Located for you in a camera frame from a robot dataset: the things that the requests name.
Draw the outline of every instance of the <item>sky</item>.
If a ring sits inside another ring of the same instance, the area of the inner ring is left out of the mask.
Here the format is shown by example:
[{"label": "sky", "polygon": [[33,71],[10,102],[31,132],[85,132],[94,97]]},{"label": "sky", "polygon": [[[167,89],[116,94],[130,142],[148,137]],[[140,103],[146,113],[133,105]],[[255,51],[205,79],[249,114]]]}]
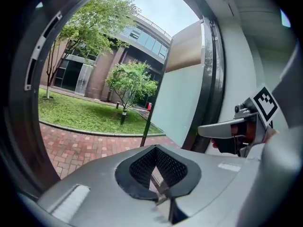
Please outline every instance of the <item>sky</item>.
[{"label": "sky", "polygon": [[133,0],[141,15],[165,30],[170,36],[199,20],[183,0]]},{"label": "sky", "polygon": [[280,11],[281,11],[282,25],[290,28],[291,25],[290,25],[290,21],[289,21],[288,17],[286,16],[286,14],[282,10],[280,10]]}]

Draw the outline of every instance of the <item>gray plastic housing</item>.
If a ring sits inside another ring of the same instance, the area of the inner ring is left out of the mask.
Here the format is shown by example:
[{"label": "gray plastic housing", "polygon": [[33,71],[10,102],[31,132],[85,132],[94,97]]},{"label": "gray plastic housing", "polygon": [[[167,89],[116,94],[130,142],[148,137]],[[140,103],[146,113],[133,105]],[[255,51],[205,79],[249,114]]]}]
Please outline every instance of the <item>gray plastic housing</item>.
[{"label": "gray plastic housing", "polygon": [[[90,192],[69,221],[70,225],[171,226],[153,201],[132,198],[115,180],[115,170],[120,162],[146,148],[132,149],[85,164],[48,190],[39,199],[38,205],[50,212],[71,188],[82,184],[88,186]],[[234,226],[241,205],[255,179],[263,145],[254,147],[246,159],[211,156],[173,147],[164,148],[194,161],[202,172],[202,178],[193,191],[187,196],[176,198],[178,208],[189,217],[179,225],[188,226],[192,221],[196,224],[200,221],[208,223],[209,219],[218,223],[234,207],[235,214],[231,221],[231,226]]]}]

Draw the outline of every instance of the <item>brick pavement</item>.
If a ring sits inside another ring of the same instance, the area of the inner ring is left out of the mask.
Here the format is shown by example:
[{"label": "brick pavement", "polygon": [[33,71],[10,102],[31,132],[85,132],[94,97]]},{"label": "brick pavement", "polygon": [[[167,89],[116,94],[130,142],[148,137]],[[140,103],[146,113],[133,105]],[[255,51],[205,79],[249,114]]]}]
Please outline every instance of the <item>brick pavement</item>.
[{"label": "brick pavement", "polygon": [[[40,129],[47,154],[61,179],[89,161],[137,148],[142,139],[79,134],[42,123]],[[152,144],[178,147],[166,136],[147,137],[145,145]]]}]

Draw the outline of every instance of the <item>tree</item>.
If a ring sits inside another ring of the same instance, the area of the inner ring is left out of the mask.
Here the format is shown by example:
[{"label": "tree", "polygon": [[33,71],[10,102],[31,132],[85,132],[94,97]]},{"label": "tree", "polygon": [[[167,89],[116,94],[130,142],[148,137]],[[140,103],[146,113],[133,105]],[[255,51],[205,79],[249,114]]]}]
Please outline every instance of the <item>tree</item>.
[{"label": "tree", "polygon": [[156,93],[157,81],[152,81],[148,75],[150,66],[145,62],[129,61],[127,64],[117,64],[106,79],[109,88],[119,96],[124,115],[134,104],[134,97],[142,99],[146,95]]},{"label": "tree", "polygon": [[[114,40],[112,35],[135,26],[128,15],[139,12],[131,0],[91,0],[80,8],[63,27],[49,51],[47,91],[61,63],[73,50],[85,58],[88,52],[98,55],[105,51],[112,53],[112,47],[127,47],[126,43]],[[58,56],[62,41],[67,42],[63,57]]]}]

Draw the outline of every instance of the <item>curb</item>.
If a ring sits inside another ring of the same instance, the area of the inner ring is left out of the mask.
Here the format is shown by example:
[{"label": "curb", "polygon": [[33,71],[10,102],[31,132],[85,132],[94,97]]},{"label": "curb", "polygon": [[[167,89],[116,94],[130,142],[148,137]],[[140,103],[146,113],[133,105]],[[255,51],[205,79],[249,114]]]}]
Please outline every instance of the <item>curb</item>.
[{"label": "curb", "polygon": [[[65,131],[70,131],[70,132],[74,132],[74,133],[78,133],[78,134],[87,134],[87,135],[95,135],[95,136],[106,136],[106,137],[132,137],[132,138],[136,138],[136,137],[143,137],[143,134],[118,134],[118,133],[103,133],[103,132],[95,132],[95,131],[84,131],[84,130],[78,130],[75,128],[70,128],[70,127],[66,127],[66,126],[61,126],[59,124],[54,124],[54,123],[49,123],[43,120],[39,120],[40,123],[42,124],[46,124],[49,126],[52,126],[54,128],[57,129],[61,129],[61,130],[65,130]],[[146,137],[156,137],[156,136],[166,136],[166,134],[148,134]]]}]

